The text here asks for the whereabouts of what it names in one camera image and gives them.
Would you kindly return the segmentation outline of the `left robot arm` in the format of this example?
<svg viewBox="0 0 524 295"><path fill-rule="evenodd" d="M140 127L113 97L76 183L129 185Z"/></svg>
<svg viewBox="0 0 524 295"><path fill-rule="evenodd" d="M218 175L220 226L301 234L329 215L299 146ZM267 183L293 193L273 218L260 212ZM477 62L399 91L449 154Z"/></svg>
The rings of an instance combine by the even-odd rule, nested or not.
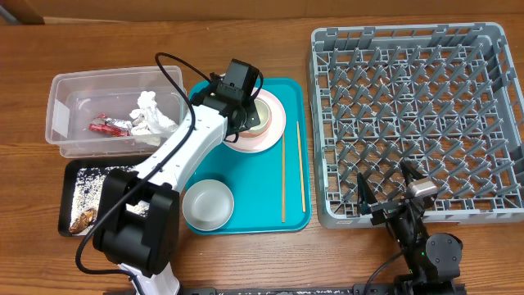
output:
<svg viewBox="0 0 524 295"><path fill-rule="evenodd" d="M116 264L138 294L180 294L170 266L178 241L179 199L202 160L230 135L258 125L255 98L263 74L237 59L224 75L206 76L207 86L183 100L188 113L176 131L131 171L114 169L104 180L97 219L76 252L81 262L88 242Z"/></svg>

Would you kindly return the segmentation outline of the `white napkin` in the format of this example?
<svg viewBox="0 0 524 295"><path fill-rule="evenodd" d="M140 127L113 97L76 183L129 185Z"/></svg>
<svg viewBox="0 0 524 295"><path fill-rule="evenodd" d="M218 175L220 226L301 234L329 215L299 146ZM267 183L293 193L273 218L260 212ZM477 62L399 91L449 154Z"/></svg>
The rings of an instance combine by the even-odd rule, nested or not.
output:
<svg viewBox="0 0 524 295"><path fill-rule="evenodd" d="M133 120L129 134L131 136L147 136L147 138L138 141L159 147L161 140L153 137L153 134L173 133L178 128L178 124L165 116L157 107L154 91L142 91L137 104L138 109L129 113Z"/></svg>

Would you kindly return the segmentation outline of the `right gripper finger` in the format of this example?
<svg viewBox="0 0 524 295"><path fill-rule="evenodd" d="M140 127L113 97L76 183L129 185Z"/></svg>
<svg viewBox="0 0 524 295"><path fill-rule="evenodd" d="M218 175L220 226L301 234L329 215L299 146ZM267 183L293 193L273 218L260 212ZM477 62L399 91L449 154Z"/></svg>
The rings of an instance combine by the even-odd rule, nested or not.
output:
<svg viewBox="0 0 524 295"><path fill-rule="evenodd" d="M357 212L361 215L371 213L371 205L377 203L377 199L369 187L367 180L362 173L357 174Z"/></svg>
<svg viewBox="0 0 524 295"><path fill-rule="evenodd" d="M400 162L400 169L401 169L402 175L404 176L404 181L406 184L407 191L408 191L409 183L411 183L414 180L426 178L424 175L422 175L417 170L415 170L412 167L412 165L408 163L407 161Z"/></svg>

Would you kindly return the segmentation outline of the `grey metal bowl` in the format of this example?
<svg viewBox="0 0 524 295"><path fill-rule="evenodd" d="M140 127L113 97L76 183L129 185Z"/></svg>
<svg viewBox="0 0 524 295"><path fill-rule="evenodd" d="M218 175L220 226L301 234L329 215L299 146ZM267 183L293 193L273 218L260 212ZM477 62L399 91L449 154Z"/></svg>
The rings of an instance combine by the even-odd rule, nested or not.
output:
<svg viewBox="0 0 524 295"><path fill-rule="evenodd" d="M204 232L224 226L234 210L231 190L215 179L195 183L183 197L183 216L194 229Z"/></svg>

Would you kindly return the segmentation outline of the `red foil snack wrapper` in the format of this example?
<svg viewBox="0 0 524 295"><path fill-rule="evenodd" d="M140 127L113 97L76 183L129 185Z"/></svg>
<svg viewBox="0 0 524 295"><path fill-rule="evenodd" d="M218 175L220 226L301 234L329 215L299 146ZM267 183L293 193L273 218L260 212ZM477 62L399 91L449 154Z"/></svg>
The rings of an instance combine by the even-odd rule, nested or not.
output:
<svg viewBox="0 0 524 295"><path fill-rule="evenodd" d="M111 118L104 113L93 118L88 127L91 131L109 134L114 137L129 136L132 128L131 121Z"/></svg>

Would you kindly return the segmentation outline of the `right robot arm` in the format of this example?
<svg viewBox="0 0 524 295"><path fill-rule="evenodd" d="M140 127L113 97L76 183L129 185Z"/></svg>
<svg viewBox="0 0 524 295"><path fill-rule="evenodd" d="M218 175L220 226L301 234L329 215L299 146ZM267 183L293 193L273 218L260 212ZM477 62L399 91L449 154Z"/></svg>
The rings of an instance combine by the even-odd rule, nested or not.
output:
<svg viewBox="0 0 524 295"><path fill-rule="evenodd" d="M368 278L363 294L465 294L460 276L463 242L452 234L429 234L423 223L426 209L435 203L438 187L430 177L408 162L400 163L406 190L402 198L379 202L363 174L357 174L357 212L370 215L373 225L385 225L400 252L379 266ZM375 278L399 257L409 273L397 275L394 283L379 287Z"/></svg>

